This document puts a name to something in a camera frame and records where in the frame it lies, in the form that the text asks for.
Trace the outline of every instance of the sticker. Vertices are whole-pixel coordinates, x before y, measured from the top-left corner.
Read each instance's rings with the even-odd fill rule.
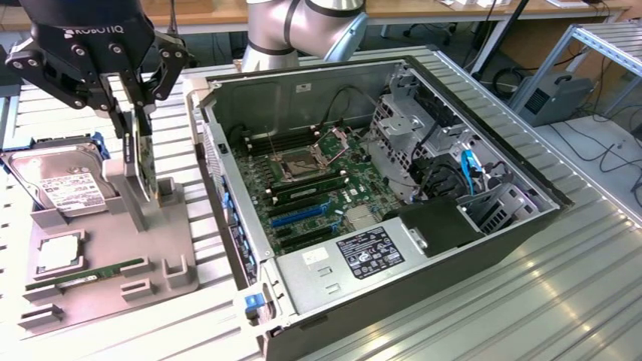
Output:
[[[299,84],[296,85],[296,92],[305,93],[313,90],[313,83]]]
[[[353,275],[361,280],[406,261],[383,227],[339,241],[338,246]]]
[[[104,205],[104,197],[91,173],[43,179],[40,189],[62,212]]]
[[[303,256],[303,262],[306,265],[311,265],[313,263],[317,263],[330,257],[326,247],[318,248],[317,250],[311,250],[310,252],[303,253],[302,256]]]

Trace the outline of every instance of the hard drive label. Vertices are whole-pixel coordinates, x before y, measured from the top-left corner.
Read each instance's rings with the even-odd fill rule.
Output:
[[[63,212],[104,205],[104,197],[91,173],[43,179],[40,189]]]
[[[338,246],[353,275],[361,280],[406,261],[383,227],[341,240]]]

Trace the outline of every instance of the blue pcie slot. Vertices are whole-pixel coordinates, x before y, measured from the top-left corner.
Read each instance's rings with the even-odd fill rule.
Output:
[[[307,218],[321,216],[322,214],[326,214],[326,212],[329,211],[329,207],[330,202],[325,203],[323,205],[315,205],[313,208],[306,209],[305,211],[299,211],[295,214],[290,214],[286,217],[278,218],[272,221],[272,228],[284,226],[290,223],[295,223]]]

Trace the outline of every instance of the pcie slot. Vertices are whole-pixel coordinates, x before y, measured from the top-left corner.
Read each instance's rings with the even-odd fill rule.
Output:
[[[311,217],[321,216],[329,211],[330,202],[323,205],[315,205],[313,208],[299,211],[295,214],[290,214],[282,218],[272,220],[272,228],[286,226],[290,223],[295,223],[300,220],[306,220]]]
[[[280,207],[275,207],[268,211],[268,217],[276,217],[280,216],[282,214],[294,212],[299,209],[313,207],[314,205],[318,205],[321,203],[319,199],[315,198],[309,198],[309,199],[302,199],[300,201],[292,202],[287,205],[282,205]]]
[[[284,239],[283,241],[280,241],[280,246],[283,248],[287,248],[287,247],[298,246],[299,244],[303,244],[303,243],[310,244],[315,241],[319,241],[319,238],[322,238],[323,236],[331,235],[333,233],[335,233],[337,230],[338,230],[338,224],[333,224],[323,228],[315,229],[314,231],[307,232],[303,235],[298,235],[295,237]]]

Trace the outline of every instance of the ram module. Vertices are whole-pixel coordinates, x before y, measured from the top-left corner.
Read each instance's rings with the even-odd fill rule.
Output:
[[[270,189],[274,205],[284,205],[300,199],[319,196],[346,187],[347,172],[337,171]]]
[[[139,263],[143,263],[144,259],[142,258],[135,258],[131,259],[126,262],[116,263],[114,265],[108,265],[102,268],[96,269],[88,269],[82,272],[72,273],[71,275],[60,276],[56,278],[50,278],[44,281],[27,284],[26,285],[26,290],[32,291],[36,290],[38,288],[43,288],[51,285],[63,285],[63,286],[72,286],[75,284],[79,284],[80,282],[72,282],[76,280],[84,280],[84,281],[99,281],[106,278],[111,278],[115,276],[120,275],[120,269],[124,267],[128,267],[130,265],[138,265]]]

